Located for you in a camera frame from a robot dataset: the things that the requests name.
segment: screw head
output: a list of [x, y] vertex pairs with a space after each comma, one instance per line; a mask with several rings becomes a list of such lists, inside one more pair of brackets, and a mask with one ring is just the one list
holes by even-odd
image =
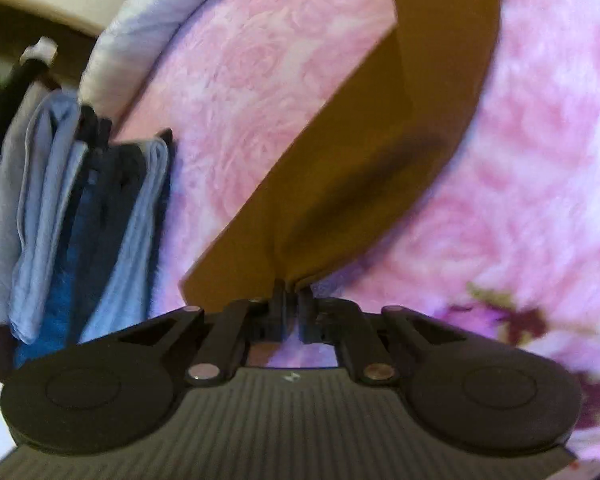
[[387, 381], [394, 377], [395, 368], [387, 363], [373, 363], [365, 367], [364, 374], [372, 381]]
[[220, 368], [211, 363], [200, 363], [189, 368], [189, 377], [197, 381], [208, 381], [220, 375]]

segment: bed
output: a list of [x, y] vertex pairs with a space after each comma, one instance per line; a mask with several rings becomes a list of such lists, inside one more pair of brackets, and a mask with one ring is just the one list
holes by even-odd
[[[564, 364], [600, 460], [600, 0], [503, 0], [480, 106], [424, 205], [315, 287], [403, 304]], [[207, 0], [163, 52], [118, 140], [179, 143], [153, 314], [338, 85], [394, 24], [392, 0]], [[333, 364], [297, 341], [269, 365]]]

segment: round joint cover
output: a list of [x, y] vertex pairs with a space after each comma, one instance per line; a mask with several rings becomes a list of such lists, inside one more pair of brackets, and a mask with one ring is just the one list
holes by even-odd
[[26, 363], [5, 384], [0, 407], [18, 440], [89, 454], [151, 433], [172, 399], [171, 378], [151, 348], [108, 342]]
[[418, 420], [485, 454], [526, 454], [571, 433], [582, 395], [560, 365], [499, 345], [450, 343], [432, 352], [409, 389]]

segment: pink floral bedspread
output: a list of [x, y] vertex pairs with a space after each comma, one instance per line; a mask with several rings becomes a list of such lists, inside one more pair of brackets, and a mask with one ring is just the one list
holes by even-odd
[[[154, 312], [286, 147], [392, 26], [392, 0], [209, 0], [164, 53], [119, 139], [179, 140]], [[468, 283], [510, 293], [471, 294]], [[490, 81], [426, 204], [317, 287], [403, 304], [560, 361], [600, 459], [600, 0], [504, 0]], [[291, 343], [270, 364], [320, 365]]]

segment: blue garment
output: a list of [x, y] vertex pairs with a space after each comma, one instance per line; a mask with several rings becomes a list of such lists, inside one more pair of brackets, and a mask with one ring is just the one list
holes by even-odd
[[72, 192], [58, 242], [49, 295], [38, 338], [30, 345], [21, 343], [16, 349], [14, 365], [22, 366], [26, 361], [57, 352], [66, 346], [67, 333], [74, 304], [74, 282], [84, 246], [82, 233], [90, 220], [90, 202], [95, 188], [96, 171], [93, 156], [88, 157], [81, 176]]

